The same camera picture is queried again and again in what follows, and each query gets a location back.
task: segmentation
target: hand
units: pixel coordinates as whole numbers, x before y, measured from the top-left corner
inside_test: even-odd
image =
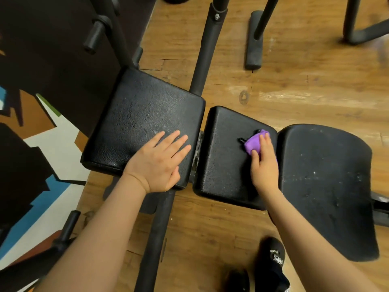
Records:
[[[278,190],[278,163],[269,133],[260,135],[261,161],[258,153],[251,151],[251,180],[260,195]]]
[[[135,177],[146,193],[171,189],[180,180],[178,165],[191,150],[191,145],[188,144],[178,151],[188,139],[188,136],[184,135],[173,142],[180,135],[178,130],[157,145],[164,134],[164,131],[157,133],[136,152],[123,172],[123,176]]]

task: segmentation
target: black wall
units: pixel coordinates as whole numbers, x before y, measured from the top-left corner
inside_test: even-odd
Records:
[[[155,1],[119,0],[131,54]],[[87,136],[119,72],[106,38],[95,55],[83,50],[94,14],[89,0],[0,0],[0,86],[14,105],[19,89],[42,94]]]

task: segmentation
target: colorful painted wall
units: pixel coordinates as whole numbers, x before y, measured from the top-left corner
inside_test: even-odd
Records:
[[[119,0],[131,54],[155,1]],[[0,0],[0,269],[51,245],[89,175],[81,153],[119,72],[107,39],[82,48],[94,16],[89,0]]]

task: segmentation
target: black leather cushion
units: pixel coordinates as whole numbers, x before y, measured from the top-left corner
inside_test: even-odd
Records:
[[[277,158],[280,189],[319,233],[349,260],[378,258],[365,142],[331,127],[292,125],[279,133]]]
[[[179,129],[192,150],[180,164],[187,185],[205,100],[134,68],[123,69],[81,157],[94,171],[121,176],[128,160],[157,132]]]
[[[274,147],[277,131],[228,108],[210,109],[193,184],[196,194],[222,202],[264,210],[250,178],[251,157],[238,138],[253,136],[256,130],[270,132]]]

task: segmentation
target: right arm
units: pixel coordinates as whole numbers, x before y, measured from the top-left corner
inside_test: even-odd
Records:
[[[260,135],[260,144],[261,161],[256,151],[251,153],[251,178],[306,291],[380,291],[289,203],[278,189],[278,165],[269,134]]]

